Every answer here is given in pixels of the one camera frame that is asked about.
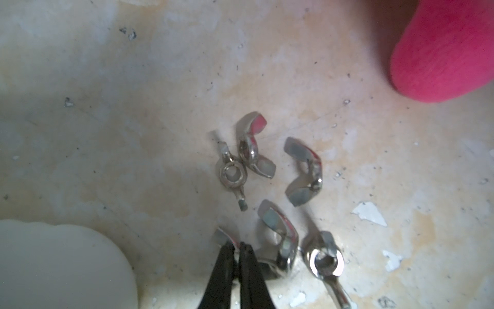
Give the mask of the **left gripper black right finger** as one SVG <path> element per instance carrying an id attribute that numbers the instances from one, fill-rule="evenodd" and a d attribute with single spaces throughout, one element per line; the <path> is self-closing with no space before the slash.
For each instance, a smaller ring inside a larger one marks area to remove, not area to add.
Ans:
<path id="1" fill-rule="evenodd" d="M 275 309 L 251 245 L 241 242 L 239 282 L 242 309 Z"/>

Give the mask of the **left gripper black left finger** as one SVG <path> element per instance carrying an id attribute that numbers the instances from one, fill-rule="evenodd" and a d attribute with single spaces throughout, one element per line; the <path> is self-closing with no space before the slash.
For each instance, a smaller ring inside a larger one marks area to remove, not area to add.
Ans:
<path id="1" fill-rule="evenodd" d="M 230 308 L 232 285 L 237 268 L 234 252 L 235 247 L 232 243 L 225 243 L 221 247 L 207 288 L 198 306 L 199 309 Z"/>

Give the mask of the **white storage tray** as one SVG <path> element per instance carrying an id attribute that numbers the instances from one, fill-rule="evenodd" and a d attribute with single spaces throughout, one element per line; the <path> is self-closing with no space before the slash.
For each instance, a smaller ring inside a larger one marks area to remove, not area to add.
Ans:
<path id="1" fill-rule="evenodd" d="M 120 248 L 93 229 L 1 220 L 1 308 L 137 308 Z"/>

